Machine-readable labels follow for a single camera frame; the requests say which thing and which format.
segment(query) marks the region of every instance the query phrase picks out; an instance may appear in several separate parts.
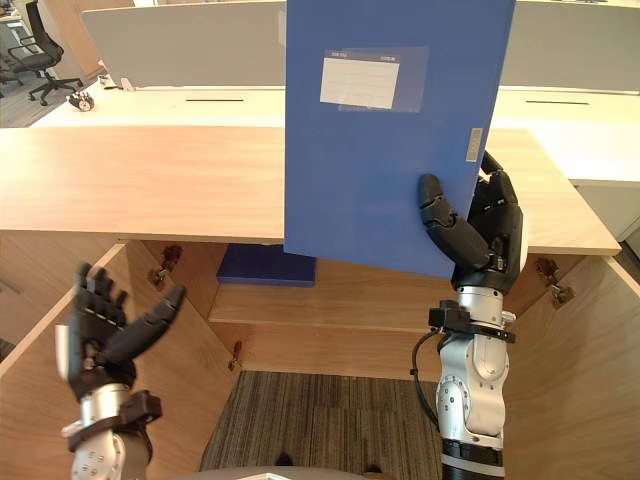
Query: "desk surface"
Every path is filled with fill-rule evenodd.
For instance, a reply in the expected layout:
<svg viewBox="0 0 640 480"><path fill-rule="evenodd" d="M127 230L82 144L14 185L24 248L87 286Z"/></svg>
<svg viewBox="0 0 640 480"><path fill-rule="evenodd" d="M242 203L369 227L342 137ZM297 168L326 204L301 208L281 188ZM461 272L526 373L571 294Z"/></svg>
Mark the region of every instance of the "desk surface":
<svg viewBox="0 0 640 480"><path fill-rule="evenodd" d="M0 145L0 231L282 241L284 129L2 129ZM528 216L530 252L619 251L526 131L492 131L488 148Z"/></svg>
<svg viewBox="0 0 640 480"><path fill-rule="evenodd" d="M284 127L284 89L237 87L86 91L95 107L81 112L65 102L33 127L233 126Z"/></svg>
<svg viewBox="0 0 640 480"><path fill-rule="evenodd" d="M574 185L640 187L640 96L500 90L491 128L525 128Z"/></svg>
<svg viewBox="0 0 640 480"><path fill-rule="evenodd" d="M232 87L88 89L91 112L65 103L33 126L284 127L284 90ZM640 187L640 97L504 90L492 128L526 129L574 185Z"/></svg>

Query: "gray carpet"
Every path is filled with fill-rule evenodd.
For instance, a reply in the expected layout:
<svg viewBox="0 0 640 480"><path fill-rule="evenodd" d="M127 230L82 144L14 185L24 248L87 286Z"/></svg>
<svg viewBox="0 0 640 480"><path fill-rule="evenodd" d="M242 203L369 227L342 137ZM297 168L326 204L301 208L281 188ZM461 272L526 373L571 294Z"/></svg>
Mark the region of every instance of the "gray carpet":
<svg viewBox="0 0 640 480"><path fill-rule="evenodd" d="M283 451L297 466L440 478L440 437L409 381L242 372L200 470L273 465Z"/></svg>
<svg viewBox="0 0 640 480"><path fill-rule="evenodd" d="M42 85L45 80L37 78L33 73L26 72L20 74L20 79L24 85L16 82L7 82L0 85L0 91L4 98L0 98L0 127L29 127L32 123L40 120L47 113L62 105L66 101L66 96L70 90L54 90L47 95L48 106L40 105L40 97L35 102L29 101L29 90Z"/></svg>

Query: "white desk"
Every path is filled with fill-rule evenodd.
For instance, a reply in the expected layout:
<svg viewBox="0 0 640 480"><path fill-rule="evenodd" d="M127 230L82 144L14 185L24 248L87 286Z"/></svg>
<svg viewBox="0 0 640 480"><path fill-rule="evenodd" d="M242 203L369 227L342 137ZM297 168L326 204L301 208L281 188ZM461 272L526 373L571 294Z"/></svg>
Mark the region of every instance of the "white desk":
<svg viewBox="0 0 640 480"><path fill-rule="evenodd" d="M640 96L501 90L492 128L526 128L619 241L640 227Z"/></svg>
<svg viewBox="0 0 640 480"><path fill-rule="evenodd" d="M146 88L134 92L86 89L95 108L81 112L65 102L33 127L193 125L284 127L284 88Z"/></svg>
<svg viewBox="0 0 640 480"><path fill-rule="evenodd" d="M33 126L284 127L284 89L87 90L94 110L65 103ZM640 97L501 89L491 127L529 130L618 240L640 226Z"/></svg>

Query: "blue file folder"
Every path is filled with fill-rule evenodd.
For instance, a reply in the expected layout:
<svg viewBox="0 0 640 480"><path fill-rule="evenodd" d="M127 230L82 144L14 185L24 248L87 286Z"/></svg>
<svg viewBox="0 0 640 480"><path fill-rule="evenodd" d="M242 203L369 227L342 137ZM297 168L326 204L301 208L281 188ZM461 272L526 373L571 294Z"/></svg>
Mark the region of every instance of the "blue file folder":
<svg viewBox="0 0 640 480"><path fill-rule="evenodd" d="M466 215L514 0L287 3L285 250L449 277L418 179Z"/></svg>

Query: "wooden cabinet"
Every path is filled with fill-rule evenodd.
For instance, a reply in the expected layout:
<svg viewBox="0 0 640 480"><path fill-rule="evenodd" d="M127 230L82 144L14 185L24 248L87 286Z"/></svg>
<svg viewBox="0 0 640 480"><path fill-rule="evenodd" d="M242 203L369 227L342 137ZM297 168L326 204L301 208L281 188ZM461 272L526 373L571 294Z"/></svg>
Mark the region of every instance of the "wooden cabinet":
<svg viewBox="0 0 640 480"><path fill-rule="evenodd" d="M197 468L242 368L408 378L428 308L453 297L446 280L325 260L312 289L218 286L224 245L208 242L282 240L282 129L86 127L79 140L77 129L12 130L0 131L0 231L134 239L98 261L131 292L131 318L162 294L147 275L167 242L184 248L170 277L188 285L189 301L138 362L137 388L160 394L165 405L150 429L151 478ZM512 173L531 228L527 266L505 300L519 316L504 390L507 470L531 480L636 478L640 287L611 260L617 243L531 137L492 132L489 148ZM105 191L117 195L105 199ZM561 281L575 292L558 310L537 277L536 255L553 255ZM70 275L57 281L68 288ZM52 329L66 322L72 293L56 295L61 299L0 363L2 479L69 474L59 429L79 408L55 371ZM233 370L231 352L239 353ZM420 362L424 378L437 380L433 349Z"/></svg>
<svg viewBox="0 0 640 480"><path fill-rule="evenodd" d="M134 241L114 245L103 266L130 298L130 319L148 310L173 283L158 291L147 280L158 266ZM68 291L11 354L0 363L0 478L69 478L72 455L60 428L76 420L80 407L58 377L54 325L67 323ZM239 368L228 369L231 355L186 301L172 329L136 362L137 390L147 388L163 401L164 416L149 426L154 442L149 478L169 478L198 468L216 420L235 384Z"/></svg>
<svg viewBox="0 0 640 480"><path fill-rule="evenodd" d="M93 263L113 237L0 234L0 338L17 344L69 290L81 262Z"/></svg>
<svg viewBox="0 0 640 480"><path fill-rule="evenodd" d="M147 273L163 244L145 243L116 244L98 261L132 293L130 318L162 294ZM150 477L197 468L242 368L408 378L428 307L453 296L446 281L328 261L319 263L311 289L218 287L212 275L224 245L183 245L185 263L172 276L190 284L195 300L138 362L137 388L159 394L165 409L150 428ZM607 257L554 259L573 300L553 307L535 257L506 299L519 314L504 391L507 471L518 479L633 478L640 467L640 286ZM71 298L65 294L0 364L2 478L68 475L71 455L59 428L79 409L55 371L52 330L66 322ZM209 326L200 312L209 308L205 298L213 301ZM230 371L238 341L239 366ZM434 349L424 349L421 366L425 379L438 379Z"/></svg>

